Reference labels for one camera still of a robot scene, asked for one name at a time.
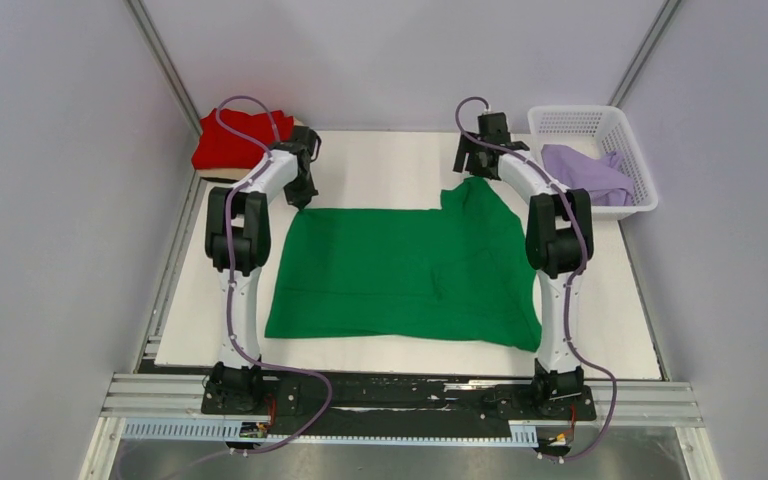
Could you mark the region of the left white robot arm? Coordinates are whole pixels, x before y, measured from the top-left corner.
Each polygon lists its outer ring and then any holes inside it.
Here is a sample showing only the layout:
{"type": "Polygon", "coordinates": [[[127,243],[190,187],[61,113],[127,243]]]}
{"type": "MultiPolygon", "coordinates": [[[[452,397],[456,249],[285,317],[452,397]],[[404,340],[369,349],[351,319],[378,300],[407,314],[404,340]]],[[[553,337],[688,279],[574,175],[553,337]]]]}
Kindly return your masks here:
{"type": "Polygon", "coordinates": [[[283,194],[302,210],[318,194],[311,164],[320,146],[315,130],[295,126],[245,177],[209,192],[205,253],[220,278],[226,333],[206,379],[204,414],[249,415],[265,403],[257,290],[272,249],[269,206],[283,194]]]}

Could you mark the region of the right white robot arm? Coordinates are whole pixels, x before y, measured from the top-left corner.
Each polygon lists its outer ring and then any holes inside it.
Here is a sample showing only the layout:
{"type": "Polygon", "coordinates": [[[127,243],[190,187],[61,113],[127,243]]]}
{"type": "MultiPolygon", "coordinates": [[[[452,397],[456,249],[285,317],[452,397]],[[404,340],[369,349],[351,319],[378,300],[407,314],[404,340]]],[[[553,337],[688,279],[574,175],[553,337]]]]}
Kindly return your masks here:
{"type": "Polygon", "coordinates": [[[525,143],[513,140],[504,113],[486,111],[477,125],[461,132],[454,171],[504,182],[528,204],[525,252],[539,282],[542,333],[523,401],[538,418],[593,420],[592,393],[571,346],[579,275],[592,250],[589,195],[551,177],[525,143]]]}

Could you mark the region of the green t shirt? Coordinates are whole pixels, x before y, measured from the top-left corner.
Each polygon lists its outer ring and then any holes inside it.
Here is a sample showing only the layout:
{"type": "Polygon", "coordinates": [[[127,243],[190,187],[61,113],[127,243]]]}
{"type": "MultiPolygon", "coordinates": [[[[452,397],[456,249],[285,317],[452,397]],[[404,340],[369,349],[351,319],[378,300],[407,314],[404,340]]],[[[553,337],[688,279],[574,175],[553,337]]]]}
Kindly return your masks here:
{"type": "Polygon", "coordinates": [[[534,352],[535,277],[520,217],[480,178],[442,191],[436,209],[306,209],[287,232],[265,334],[534,352]]]}

